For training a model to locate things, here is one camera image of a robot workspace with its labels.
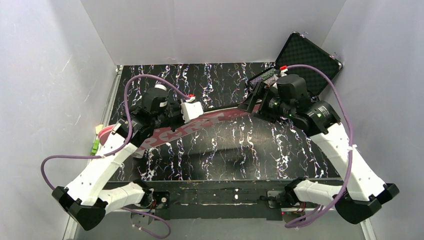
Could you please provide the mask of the pink racket bag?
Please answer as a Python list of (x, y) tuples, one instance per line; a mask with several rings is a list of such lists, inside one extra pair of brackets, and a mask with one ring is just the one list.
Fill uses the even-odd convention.
[(234, 120), (243, 116), (250, 115), (250, 112), (243, 111), (236, 105), (221, 107), (217, 109), (208, 109), (203, 115), (184, 123), (183, 126), (172, 131), (170, 128), (159, 128), (154, 130), (153, 137), (148, 138), (141, 146), (137, 146), (139, 151), (156, 148), (173, 140), (182, 138), (198, 130), (210, 127), (224, 121)]

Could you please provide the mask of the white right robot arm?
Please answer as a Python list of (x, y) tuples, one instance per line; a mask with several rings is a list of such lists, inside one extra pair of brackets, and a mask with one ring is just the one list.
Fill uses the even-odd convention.
[(321, 149), (343, 178), (339, 186), (296, 178), (285, 186), (282, 194), (274, 197), (275, 201), (316, 204), (319, 216), (335, 208), (344, 220), (358, 224), (399, 194), (394, 183), (384, 182), (368, 166), (334, 108), (326, 101), (309, 97), (302, 77), (296, 74), (257, 77), (251, 84), (251, 93), (238, 109), (270, 123), (289, 119)]

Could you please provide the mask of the white shuttlecock tube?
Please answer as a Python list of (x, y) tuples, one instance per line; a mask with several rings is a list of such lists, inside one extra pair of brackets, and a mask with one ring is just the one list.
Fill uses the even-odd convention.
[(167, 87), (163, 84), (156, 84), (154, 87), (157, 88), (157, 89), (164, 90), (164, 91), (168, 90)]

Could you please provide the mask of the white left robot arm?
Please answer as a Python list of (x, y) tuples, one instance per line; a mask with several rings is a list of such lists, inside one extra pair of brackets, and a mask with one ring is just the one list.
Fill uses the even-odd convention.
[(153, 188), (142, 180), (105, 190), (112, 175), (134, 154), (156, 129), (172, 122), (183, 124), (180, 105), (170, 105), (169, 93), (162, 84), (148, 89), (141, 103), (114, 125), (102, 149), (73, 181), (57, 186), (53, 198), (84, 230), (95, 228), (110, 212), (128, 205), (150, 208)]

